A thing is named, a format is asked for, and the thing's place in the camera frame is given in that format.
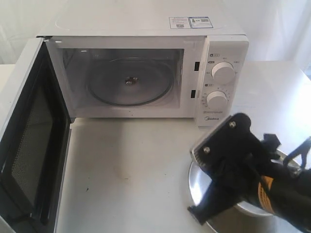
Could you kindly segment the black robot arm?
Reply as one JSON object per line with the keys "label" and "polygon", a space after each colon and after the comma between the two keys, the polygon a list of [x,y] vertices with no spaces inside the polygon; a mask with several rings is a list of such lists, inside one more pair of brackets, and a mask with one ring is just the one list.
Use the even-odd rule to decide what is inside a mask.
{"label": "black robot arm", "polygon": [[280,141],[266,133],[258,139],[244,113],[230,115],[190,149],[193,162],[211,178],[198,204],[188,207],[199,224],[241,201],[311,230],[311,171],[306,168],[311,140],[281,158]]}

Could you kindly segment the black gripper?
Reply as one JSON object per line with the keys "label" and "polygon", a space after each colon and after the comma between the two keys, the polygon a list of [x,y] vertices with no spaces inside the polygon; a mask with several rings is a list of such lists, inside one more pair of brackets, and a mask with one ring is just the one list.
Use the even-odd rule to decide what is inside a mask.
{"label": "black gripper", "polygon": [[199,204],[187,208],[200,225],[240,201],[260,209],[271,207],[267,194],[273,178],[266,169],[271,160],[279,159],[276,150],[280,141],[275,135],[266,135],[260,141],[250,128],[248,115],[230,115],[191,147],[194,163],[213,175],[213,184]]}

